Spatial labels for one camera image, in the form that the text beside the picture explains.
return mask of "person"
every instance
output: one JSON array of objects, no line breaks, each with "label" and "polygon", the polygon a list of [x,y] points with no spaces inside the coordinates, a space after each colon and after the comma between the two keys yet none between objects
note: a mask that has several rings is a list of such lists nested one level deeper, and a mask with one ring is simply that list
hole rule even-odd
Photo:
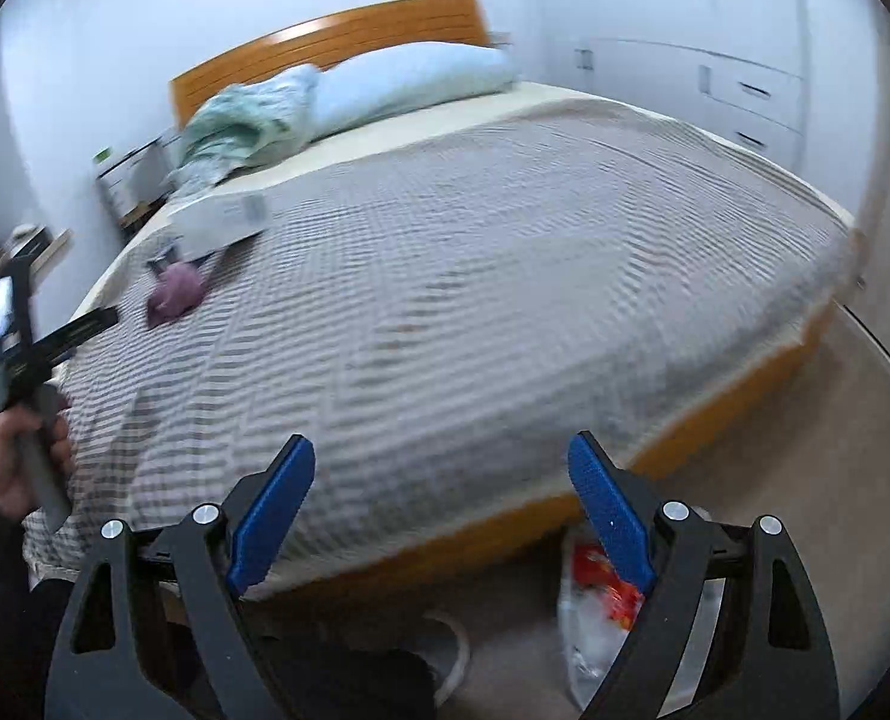
[{"label": "person", "polygon": [[[22,521],[34,511],[36,501],[20,473],[14,440],[40,427],[39,416],[21,406],[0,413],[0,720],[43,716],[55,637],[73,587],[69,581],[48,579],[30,589],[29,568],[22,556]],[[74,471],[64,415],[53,425],[50,457],[66,476]],[[194,656],[191,632],[170,623],[170,637],[180,683],[178,699],[221,716]],[[309,720],[434,718],[437,704],[456,688],[468,661],[467,635],[443,614],[427,615],[411,635],[410,646],[386,653],[355,652],[301,635],[256,636],[253,642]]]}]

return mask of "finger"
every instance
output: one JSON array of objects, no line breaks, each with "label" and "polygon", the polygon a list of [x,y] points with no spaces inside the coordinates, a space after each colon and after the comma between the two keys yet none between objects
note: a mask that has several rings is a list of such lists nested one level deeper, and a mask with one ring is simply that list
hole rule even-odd
[{"label": "finger", "polygon": [[69,437],[69,420],[60,416],[52,426],[52,440],[61,442]]},{"label": "finger", "polygon": [[0,446],[10,445],[20,433],[42,427],[42,418],[24,406],[13,406],[0,413]]},{"label": "finger", "polygon": [[62,469],[66,476],[74,471],[76,464],[74,464],[74,460],[72,459],[72,442],[68,439],[55,442],[49,450],[49,453],[52,455],[55,464]]}]

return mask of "black drawer handle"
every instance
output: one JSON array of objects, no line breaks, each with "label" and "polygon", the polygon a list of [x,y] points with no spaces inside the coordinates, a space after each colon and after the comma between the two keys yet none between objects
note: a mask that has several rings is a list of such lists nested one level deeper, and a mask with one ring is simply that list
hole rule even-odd
[{"label": "black drawer handle", "polygon": [[765,146],[765,144],[762,143],[758,138],[753,138],[751,137],[751,135],[745,135],[744,132],[735,130],[735,134],[739,136],[739,141],[746,143],[746,145],[751,146],[751,148],[757,148],[758,151],[764,151],[765,148],[768,148],[768,146]]},{"label": "black drawer handle", "polygon": [[750,83],[744,83],[744,81],[739,81],[739,86],[741,86],[741,90],[752,97],[762,98],[762,100],[771,100],[771,92],[766,91],[758,86],[752,86]]}]

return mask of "crumpled green cloth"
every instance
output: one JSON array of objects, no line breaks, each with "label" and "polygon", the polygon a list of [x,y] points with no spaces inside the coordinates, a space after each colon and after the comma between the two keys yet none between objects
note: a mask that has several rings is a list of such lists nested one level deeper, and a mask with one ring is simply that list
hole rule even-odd
[{"label": "crumpled green cloth", "polygon": [[259,83],[233,83],[210,98],[182,132],[172,199],[201,194],[240,167],[264,167],[301,151],[314,135],[318,76],[316,66],[299,65]]}]

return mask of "white pillow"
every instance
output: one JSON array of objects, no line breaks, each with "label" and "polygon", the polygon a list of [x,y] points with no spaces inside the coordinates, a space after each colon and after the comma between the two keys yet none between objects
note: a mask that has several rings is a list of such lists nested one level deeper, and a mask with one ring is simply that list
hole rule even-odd
[{"label": "white pillow", "polygon": [[498,49],[403,43],[346,59],[318,77],[312,138],[429,105],[499,92],[518,76]]}]

